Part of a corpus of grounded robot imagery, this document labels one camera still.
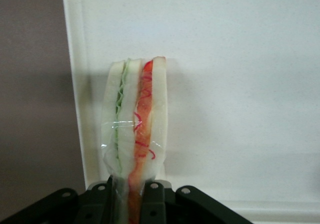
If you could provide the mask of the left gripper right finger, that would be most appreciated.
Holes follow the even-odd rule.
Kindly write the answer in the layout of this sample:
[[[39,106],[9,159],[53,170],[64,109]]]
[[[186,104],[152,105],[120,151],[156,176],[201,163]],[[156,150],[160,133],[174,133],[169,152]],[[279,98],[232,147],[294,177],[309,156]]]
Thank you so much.
[[[142,224],[250,224],[251,222],[194,186],[176,191],[171,183],[154,180],[145,183]]]

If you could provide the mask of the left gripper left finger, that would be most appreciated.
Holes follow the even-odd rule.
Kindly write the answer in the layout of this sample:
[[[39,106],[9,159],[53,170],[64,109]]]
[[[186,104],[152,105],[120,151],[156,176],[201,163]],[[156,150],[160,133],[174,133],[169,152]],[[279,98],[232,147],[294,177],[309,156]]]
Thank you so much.
[[[109,224],[113,178],[91,184],[79,195],[59,189],[1,221],[2,224]]]

